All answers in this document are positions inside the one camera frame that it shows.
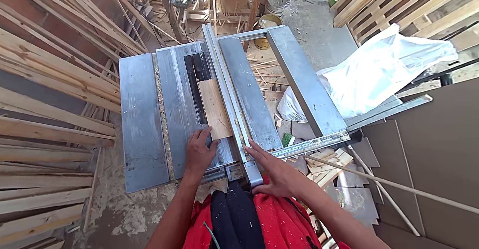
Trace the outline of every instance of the concrete floor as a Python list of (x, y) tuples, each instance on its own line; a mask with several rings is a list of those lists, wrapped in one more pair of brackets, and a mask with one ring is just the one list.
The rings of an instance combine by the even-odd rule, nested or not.
[[(332, 28), (333, 15), (326, 1), (292, 0), (284, 13), (284, 24), (291, 28), (316, 70), (337, 65), (357, 48), (346, 27)], [(249, 46), (249, 51), (256, 49), (254, 44)], [(103, 150), (100, 156), (89, 228), (85, 233), (69, 234), (66, 248), (70, 244), (74, 249), (144, 248), (176, 193), (176, 184), (171, 183), (126, 194), (121, 117), (111, 114), (111, 121), (118, 139), (114, 148)], [(208, 193), (209, 186), (202, 186), (201, 195)]]

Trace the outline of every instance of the white plastic bag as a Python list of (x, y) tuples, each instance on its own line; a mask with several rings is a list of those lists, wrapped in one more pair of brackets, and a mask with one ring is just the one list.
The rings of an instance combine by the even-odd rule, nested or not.
[[(449, 41), (406, 37), (392, 24), (339, 65), (316, 74), (344, 119), (371, 111), (440, 61), (457, 60)], [(285, 120), (305, 121), (290, 87), (279, 102)]]

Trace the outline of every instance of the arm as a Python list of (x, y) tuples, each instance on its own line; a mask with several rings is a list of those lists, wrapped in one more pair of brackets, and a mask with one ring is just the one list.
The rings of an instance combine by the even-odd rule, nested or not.
[(207, 136), (211, 129), (209, 127), (205, 130), (197, 130), (190, 135), (186, 147), (186, 171), (183, 174), (180, 187), (145, 249), (179, 249), (183, 247), (190, 226), (196, 190), (208, 165), (215, 157), (216, 148), (220, 143), (220, 140), (215, 140), (209, 149), (206, 146)]
[(328, 228), (336, 242), (342, 241), (352, 249), (390, 249), (376, 235), (356, 221), (335, 203), (317, 184), (294, 167), (265, 152), (255, 142), (246, 151), (268, 173), (270, 184), (253, 189), (253, 194), (265, 193), (276, 197), (301, 199)]

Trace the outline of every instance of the table saw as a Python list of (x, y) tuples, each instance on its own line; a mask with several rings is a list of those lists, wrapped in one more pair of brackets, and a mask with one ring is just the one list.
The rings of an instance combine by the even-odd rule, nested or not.
[[(432, 100), (423, 96), (403, 103), (392, 96), (344, 121), (287, 26), (224, 37), (215, 37), (210, 24), (202, 30), (203, 41), (120, 59), (127, 193), (182, 178), (188, 138), (208, 126), (198, 81), (217, 80), (233, 133), (221, 140), (202, 183), (245, 177), (251, 187), (262, 184), (262, 178), (254, 158), (243, 149), (249, 139), (285, 160), (348, 141), (349, 132), (363, 125)], [(261, 37), (268, 39), (315, 139), (283, 148), (241, 44)]]

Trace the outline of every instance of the wood scrap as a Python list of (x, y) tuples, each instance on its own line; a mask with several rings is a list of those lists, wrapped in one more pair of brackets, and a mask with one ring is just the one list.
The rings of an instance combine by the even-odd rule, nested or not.
[(198, 88), (205, 107), (208, 125), (213, 127), (211, 138), (217, 140), (233, 136), (216, 79), (200, 81)]

